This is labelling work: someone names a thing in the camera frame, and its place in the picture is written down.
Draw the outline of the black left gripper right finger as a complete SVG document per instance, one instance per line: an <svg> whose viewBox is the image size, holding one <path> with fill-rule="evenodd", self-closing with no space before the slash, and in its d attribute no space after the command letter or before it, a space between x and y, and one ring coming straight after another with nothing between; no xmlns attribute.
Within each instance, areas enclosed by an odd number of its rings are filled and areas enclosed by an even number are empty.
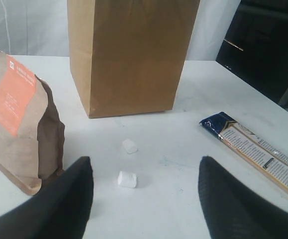
<svg viewBox="0 0 288 239"><path fill-rule="evenodd" d="M199 164L198 195L213 239L288 239L288 212L253 192L210 156Z"/></svg>

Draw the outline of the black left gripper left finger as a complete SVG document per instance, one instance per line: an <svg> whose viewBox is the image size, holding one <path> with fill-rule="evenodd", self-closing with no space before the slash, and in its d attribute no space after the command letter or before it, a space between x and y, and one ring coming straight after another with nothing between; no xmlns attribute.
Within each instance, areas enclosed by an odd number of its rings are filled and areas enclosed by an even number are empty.
<svg viewBox="0 0 288 239"><path fill-rule="evenodd" d="M83 156L31 199L0 216L0 239L81 239L93 198L91 159Z"/></svg>

